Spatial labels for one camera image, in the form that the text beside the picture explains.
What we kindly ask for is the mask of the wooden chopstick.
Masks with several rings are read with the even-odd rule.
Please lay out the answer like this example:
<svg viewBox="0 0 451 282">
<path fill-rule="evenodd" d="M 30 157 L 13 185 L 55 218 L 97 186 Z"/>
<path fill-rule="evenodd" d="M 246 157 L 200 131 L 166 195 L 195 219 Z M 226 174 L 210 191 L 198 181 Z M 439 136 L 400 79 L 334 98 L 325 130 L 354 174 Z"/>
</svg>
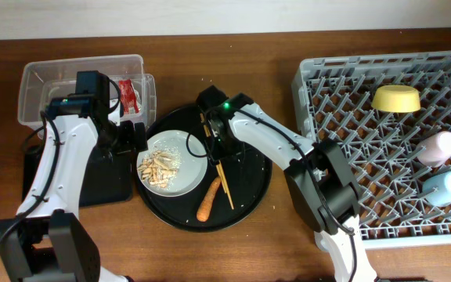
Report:
<svg viewBox="0 0 451 282">
<path fill-rule="evenodd" d="M 200 114 L 200 119 L 201 119 L 201 122 L 202 122 L 202 124 L 203 124 L 203 127 L 204 127 L 204 125 L 206 125 L 206 121 L 205 121 L 205 118 L 204 118 L 204 115 L 203 114 Z M 230 191 L 229 191 L 229 185 L 228 185 L 228 183 L 227 183 L 227 180 L 226 180 L 226 185 L 225 185 L 225 187 L 226 187 L 226 189 L 227 189 L 227 197 L 228 197 L 228 199 L 229 199 L 229 204 L 230 204 L 230 207 L 231 207 L 231 209 L 233 210 L 234 209 L 234 205 L 233 205 L 233 200 L 232 200 L 232 197 L 231 197 L 231 194 L 230 194 Z"/>
<path fill-rule="evenodd" d="M 207 137 L 211 137 L 211 132 L 208 128 L 207 125 L 204 125 L 204 131 Z M 227 189 L 226 189 L 226 178 L 222 173 L 222 164 L 220 163 L 220 161 L 218 162 L 218 164 L 215 166 L 218 172 L 218 176 L 220 177 L 221 181 L 222 181 L 222 188 L 224 190 L 224 193 L 228 193 Z"/>
</svg>

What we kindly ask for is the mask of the blue cup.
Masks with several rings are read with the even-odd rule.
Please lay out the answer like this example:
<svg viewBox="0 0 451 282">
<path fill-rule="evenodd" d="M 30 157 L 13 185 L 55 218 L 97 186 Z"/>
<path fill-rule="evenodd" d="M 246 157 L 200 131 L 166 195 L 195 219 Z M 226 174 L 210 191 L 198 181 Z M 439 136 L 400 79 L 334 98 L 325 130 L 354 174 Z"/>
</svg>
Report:
<svg viewBox="0 0 451 282">
<path fill-rule="evenodd" d="M 425 199 L 431 205 L 444 207 L 451 203 L 451 171 L 432 176 L 422 185 L 422 191 L 428 192 Z"/>
</svg>

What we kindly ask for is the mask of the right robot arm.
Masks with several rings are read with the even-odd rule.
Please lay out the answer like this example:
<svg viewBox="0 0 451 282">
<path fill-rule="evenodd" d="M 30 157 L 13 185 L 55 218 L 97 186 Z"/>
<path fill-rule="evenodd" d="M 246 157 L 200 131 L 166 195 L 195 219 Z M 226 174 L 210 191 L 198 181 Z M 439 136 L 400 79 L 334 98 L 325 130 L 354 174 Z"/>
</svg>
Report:
<svg viewBox="0 0 451 282">
<path fill-rule="evenodd" d="M 363 192 L 335 141 L 292 132 L 243 93 L 229 98 L 210 86 L 196 104 L 210 133 L 205 146 L 212 163 L 238 154 L 241 144 L 258 150 L 283 170 L 295 211 L 332 259 L 334 279 L 378 279 L 359 231 Z"/>
</svg>

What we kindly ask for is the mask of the clear plastic bin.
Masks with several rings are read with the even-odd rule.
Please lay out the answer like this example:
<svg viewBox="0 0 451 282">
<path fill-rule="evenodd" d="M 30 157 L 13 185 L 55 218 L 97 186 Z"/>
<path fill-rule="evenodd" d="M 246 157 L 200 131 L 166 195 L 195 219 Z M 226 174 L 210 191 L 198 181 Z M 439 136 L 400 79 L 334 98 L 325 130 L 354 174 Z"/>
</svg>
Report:
<svg viewBox="0 0 451 282">
<path fill-rule="evenodd" d="M 65 60 L 32 62 L 23 69 L 17 120 L 33 130 L 41 126 L 39 112 L 50 100 L 75 92 L 79 71 L 99 71 L 115 82 L 130 80 L 137 95 L 138 112 L 121 117 L 122 121 L 150 126 L 157 116 L 155 80 L 144 71 L 143 58 L 137 54 L 94 56 Z"/>
</svg>

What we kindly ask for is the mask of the white tissue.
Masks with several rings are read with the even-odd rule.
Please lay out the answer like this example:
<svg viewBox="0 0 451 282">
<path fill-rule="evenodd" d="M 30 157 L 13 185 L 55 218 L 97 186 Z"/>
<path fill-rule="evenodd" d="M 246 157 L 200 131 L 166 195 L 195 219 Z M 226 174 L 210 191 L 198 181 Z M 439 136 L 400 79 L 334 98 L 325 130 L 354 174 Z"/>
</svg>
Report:
<svg viewBox="0 0 451 282">
<path fill-rule="evenodd" d="M 109 105 L 108 114 L 116 113 L 119 114 L 120 117 L 123 116 L 123 104 L 119 99 L 111 99 Z"/>
</svg>

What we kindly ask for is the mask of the pink cup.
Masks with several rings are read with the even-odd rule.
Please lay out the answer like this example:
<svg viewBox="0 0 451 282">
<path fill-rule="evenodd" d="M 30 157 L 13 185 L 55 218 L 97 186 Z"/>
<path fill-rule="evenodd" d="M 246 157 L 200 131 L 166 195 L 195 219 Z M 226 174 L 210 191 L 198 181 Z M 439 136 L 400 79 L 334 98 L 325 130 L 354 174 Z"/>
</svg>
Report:
<svg viewBox="0 0 451 282">
<path fill-rule="evenodd" d="M 440 167 L 451 158 L 451 132 L 436 133 L 418 146 L 424 148 L 417 157 L 420 163 L 433 168 Z"/>
</svg>

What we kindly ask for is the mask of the round black serving tray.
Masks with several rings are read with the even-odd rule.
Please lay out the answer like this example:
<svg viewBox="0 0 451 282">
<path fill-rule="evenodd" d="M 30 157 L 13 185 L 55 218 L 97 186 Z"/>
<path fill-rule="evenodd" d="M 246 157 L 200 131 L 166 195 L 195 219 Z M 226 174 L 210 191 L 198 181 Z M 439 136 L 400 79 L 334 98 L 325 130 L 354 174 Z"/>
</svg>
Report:
<svg viewBox="0 0 451 282">
<path fill-rule="evenodd" d="M 201 125 L 200 110 L 195 105 L 180 107 L 154 122 L 147 132 L 147 142 L 157 133 L 167 130 L 188 132 L 204 145 L 206 135 Z M 178 197 L 163 197 L 150 192 L 137 176 L 141 198 L 157 217 L 181 230 L 203 233 L 232 226 L 251 214 L 262 201 L 269 188 L 272 162 L 245 144 L 245 151 L 239 157 L 223 159 L 221 163 L 234 209 L 231 209 L 227 195 L 218 190 L 206 222 L 197 220 L 197 210 L 209 186 L 218 177 L 216 167 L 208 159 L 203 180 L 193 190 Z"/>
</svg>

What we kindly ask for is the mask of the grey plate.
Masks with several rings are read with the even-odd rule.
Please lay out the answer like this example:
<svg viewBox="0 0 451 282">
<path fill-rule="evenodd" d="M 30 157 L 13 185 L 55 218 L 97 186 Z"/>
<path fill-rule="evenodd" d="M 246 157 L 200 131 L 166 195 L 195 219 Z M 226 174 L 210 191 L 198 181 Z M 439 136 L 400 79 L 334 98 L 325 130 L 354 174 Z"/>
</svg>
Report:
<svg viewBox="0 0 451 282">
<path fill-rule="evenodd" d="M 155 150 L 170 150 L 180 157 L 180 167 L 176 177 L 167 189 L 158 189 L 143 182 L 137 172 L 141 183 L 150 192 L 163 197 L 178 197 L 193 190 L 203 180 L 207 171 L 207 159 L 204 157 L 205 149 L 200 140 L 180 130 L 167 130 L 157 133 L 147 142 L 148 150 L 138 154 L 136 168 L 142 159 Z"/>
</svg>

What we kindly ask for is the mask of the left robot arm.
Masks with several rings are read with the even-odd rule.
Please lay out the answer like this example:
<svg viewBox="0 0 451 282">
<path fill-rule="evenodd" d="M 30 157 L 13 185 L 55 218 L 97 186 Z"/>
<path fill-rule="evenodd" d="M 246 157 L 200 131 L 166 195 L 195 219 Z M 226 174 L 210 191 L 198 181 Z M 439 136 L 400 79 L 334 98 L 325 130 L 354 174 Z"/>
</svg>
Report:
<svg viewBox="0 0 451 282">
<path fill-rule="evenodd" d="M 120 123 L 117 84 L 97 70 L 80 71 L 75 91 L 41 111 L 41 159 L 12 219 L 0 219 L 0 258 L 12 281 L 129 281 L 102 267 L 99 249 L 78 218 L 94 150 L 108 161 L 147 149 L 146 128 Z"/>
</svg>

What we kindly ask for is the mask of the orange carrot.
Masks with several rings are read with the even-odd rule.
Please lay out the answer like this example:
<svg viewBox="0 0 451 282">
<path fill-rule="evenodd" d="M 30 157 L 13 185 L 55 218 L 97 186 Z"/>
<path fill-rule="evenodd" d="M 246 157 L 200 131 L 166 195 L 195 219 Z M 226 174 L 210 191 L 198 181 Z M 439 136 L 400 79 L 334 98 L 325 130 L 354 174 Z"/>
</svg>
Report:
<svg viewBox="0 0 451 282">
<path fill-rule="evenodd" d="M 204 199 L 201 201 L 200 207 L 197 210 L 197 220 L 200 222 L 206 222 L 211 214 L 211 209 L 213 206 L 213 201 L 218 188 L 221 186 L 222 180 L 218 176 L 209 186 Z"/>
</svg>

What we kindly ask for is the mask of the red snack wrapper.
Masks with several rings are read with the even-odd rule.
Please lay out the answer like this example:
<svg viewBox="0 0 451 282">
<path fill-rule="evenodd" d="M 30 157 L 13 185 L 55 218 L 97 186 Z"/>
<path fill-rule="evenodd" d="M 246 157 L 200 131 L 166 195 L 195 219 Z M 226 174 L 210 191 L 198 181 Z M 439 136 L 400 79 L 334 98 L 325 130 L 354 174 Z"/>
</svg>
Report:
<svg viewBox="0 0 451 282">
<path fill-rule="evenodd" d="M 121 102 L 124 108 L 124 114 L 138 114 L 137 95 L 130 79 L 120 80 L 118 86 L 121 90 Z"/>
</svg>

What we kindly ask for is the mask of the yellow bowl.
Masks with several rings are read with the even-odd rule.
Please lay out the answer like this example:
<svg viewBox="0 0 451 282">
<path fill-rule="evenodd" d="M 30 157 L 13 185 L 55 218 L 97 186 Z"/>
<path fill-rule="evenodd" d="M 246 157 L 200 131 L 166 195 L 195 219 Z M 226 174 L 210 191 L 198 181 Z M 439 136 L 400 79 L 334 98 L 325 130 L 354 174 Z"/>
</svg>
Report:
<svg viewBox="0 0 451 282">
<path fill-rule="evenodd" d="M 420 109 L 420 94 L 411 86 L 384 85 L 375 92 L 371 106 L 388 113 L 412 113 Z"/>
</svg>

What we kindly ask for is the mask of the black rectangular tray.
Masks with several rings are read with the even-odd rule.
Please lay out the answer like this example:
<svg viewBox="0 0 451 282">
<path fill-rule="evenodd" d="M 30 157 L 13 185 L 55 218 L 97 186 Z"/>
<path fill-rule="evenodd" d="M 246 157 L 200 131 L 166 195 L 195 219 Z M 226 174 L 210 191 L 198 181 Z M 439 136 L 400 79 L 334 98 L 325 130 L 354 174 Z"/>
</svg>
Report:
<svg viewBox="0 0 451 282">
<path fill-rule="evenodd" d="M 24 155 L 23 192 L 21 200 L 27 196 L 41 159 L 41 151 L 32 153 L 38 146 L 32 146 Z M 132 198 L 132 156 L 113 156 L 112 162 L 95 161 L 97 151 L 92 151 L 88 160 L 79 200 L 80 208 L 128 201 Z"/>
</svg>

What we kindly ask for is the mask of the food scraps pile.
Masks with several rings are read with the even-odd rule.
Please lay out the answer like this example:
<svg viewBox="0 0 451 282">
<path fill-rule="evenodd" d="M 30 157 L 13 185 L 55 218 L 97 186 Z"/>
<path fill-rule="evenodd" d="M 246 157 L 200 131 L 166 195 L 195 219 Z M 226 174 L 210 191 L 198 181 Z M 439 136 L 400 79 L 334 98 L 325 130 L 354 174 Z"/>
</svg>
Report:
<svg viewBox="0 0 451 282">
<path fill-rule="evenodd" d="M 137 166 L 140 179 L 149 186 L 167 189 L 179 171 L 181 161 L 170 150 L 155 150 L 142 159 Z"/>
</svg>

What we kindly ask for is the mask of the grey dishwasher rack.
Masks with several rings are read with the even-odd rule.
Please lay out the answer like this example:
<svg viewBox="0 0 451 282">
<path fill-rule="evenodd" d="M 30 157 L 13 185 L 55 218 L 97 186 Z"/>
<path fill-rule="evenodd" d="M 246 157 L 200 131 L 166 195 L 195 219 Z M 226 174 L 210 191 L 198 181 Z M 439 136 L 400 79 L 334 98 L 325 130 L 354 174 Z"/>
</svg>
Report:
<svg viewBox="0 0 451 282">
<path fill-rule="evenodd" d="M 372 108 L 384 85 L 414 87 L 420 109 Z M 423 183 L 451 171 L 419 162 L 418 144 L 451 132 L 451 51 L 302 60 L 291 85 L 299 131 L 338 142 L 363 191 L 360 231 L 367 249 L 451 244 L 451 203 L 427 202 Z"/>
</svg>

